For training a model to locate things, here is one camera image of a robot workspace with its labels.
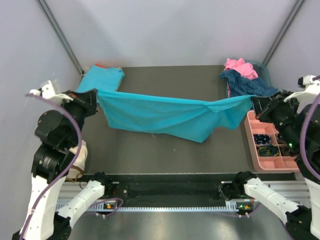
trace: white panel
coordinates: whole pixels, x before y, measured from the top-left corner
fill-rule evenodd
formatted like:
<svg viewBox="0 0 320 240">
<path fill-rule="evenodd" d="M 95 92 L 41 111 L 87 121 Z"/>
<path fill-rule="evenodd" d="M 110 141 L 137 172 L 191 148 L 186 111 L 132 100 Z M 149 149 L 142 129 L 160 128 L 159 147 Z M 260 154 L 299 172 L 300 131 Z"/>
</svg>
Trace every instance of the white panel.
<svg viewBox="0 0 320 240">
<path fill-rule="evenodd" d="M 3 2 L 0 10 L 0 233 L 11 239 L 22 227 L 31 194 L 34 136 L 48 108 L 24 95 L 48 79 L 75 89 L 80 76 L 35 0 Z"/>
<path fill-rule="evenodd" d="M 263 61 L 293 0 L 48 0 L 84 69 Z"/>
<path fill-rule="evenodd" d="M 268 68 L 273 85 L 296 91 L 298 78 L 320 75 L 320 1 L 308 0 L 280 43 Z"/>
</svg>

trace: metal frame bar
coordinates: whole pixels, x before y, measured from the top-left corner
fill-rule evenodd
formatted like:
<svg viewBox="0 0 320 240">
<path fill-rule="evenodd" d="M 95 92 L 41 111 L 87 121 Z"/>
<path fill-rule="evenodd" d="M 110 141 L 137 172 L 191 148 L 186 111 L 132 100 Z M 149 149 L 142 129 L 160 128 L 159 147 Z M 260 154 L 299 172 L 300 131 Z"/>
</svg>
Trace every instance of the metal frame bar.
<svg viewBox="0 0 320 240">
<path fill-rule="evenodd" d="M 269 52 L 267 53 L 266 57 L 263 60 L 263 64 L 264 65 L 267 65 L 270 62 L 270 59 L 275 54 L 275 51 L 279 47 L 280 42 L 282 41 L 282 39 L 284 38 L 284 36 L 288 32 L 289 27 L 292 25 L 293 21 L 297 17 L 299 11 L 301 10 L 301 8 L 302 8 L 302 6 L 303 6 L 303 4 L 305 2 L 306 2 L 306 0 L 297 0 L 295 2 L 295 4 L 294 4 L 289 16 L 285 20 L 280 32 L 276 36 L 276 38 L 275 38 L 275 40 L 274 40 Z"/>
<path fill-rule="evenodd" d="M 81 77 L 84 74 L 84 70 L 82 69 L 76 55 L 74 54 L 72 48 L 70 47 L 70 44 L 68 43 L 68 40 L 64 33 L 62 32 L 57 20 L 55 19 L 52 11 L 50 10 L 46 0 L 35 0 L 39 7 L 41 8 L 43 14 L 49 21 L 51 27 L 53 28 L 55 34 L 57 35 L 59 41 L 61 42 L 61 45 L 63 46 L 64 50 L 68 54 L 70 60 L 72 61 L 73 65 L 75 66 L 76 70 L 80 73 Z"/>
</svg>

